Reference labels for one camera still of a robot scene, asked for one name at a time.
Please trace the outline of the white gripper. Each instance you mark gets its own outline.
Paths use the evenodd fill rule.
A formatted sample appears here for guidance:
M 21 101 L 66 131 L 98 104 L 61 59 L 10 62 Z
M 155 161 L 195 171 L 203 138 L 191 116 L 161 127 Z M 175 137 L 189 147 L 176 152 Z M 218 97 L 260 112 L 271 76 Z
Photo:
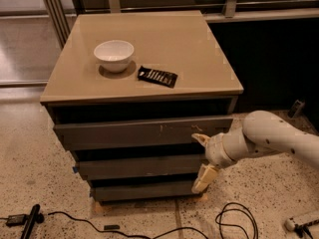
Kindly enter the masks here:
M 201 133 L 191 135 L 205 147 L 205 157 L 210 164 L 202 164 L 191 191 L 202 193 L 218 176 L 219 168 L 227 168 L 246 156 L 246 140 L 241 128 L 207 136 Z

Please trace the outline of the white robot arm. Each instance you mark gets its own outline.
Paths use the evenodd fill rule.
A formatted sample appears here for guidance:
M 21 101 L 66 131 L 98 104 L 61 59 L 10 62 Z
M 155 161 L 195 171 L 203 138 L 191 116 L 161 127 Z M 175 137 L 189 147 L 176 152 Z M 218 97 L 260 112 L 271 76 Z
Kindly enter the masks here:
M 221 169 L 244 158 L 286 152 L 319 168 L 319 136 L 304 132 L 271 112 L 252 112 L 241 127 L 227 133 L 193 133 L 191 137 L 204 147 L 208 160 L 200 167 L 192 186 L 195 194 L 203 192 Z

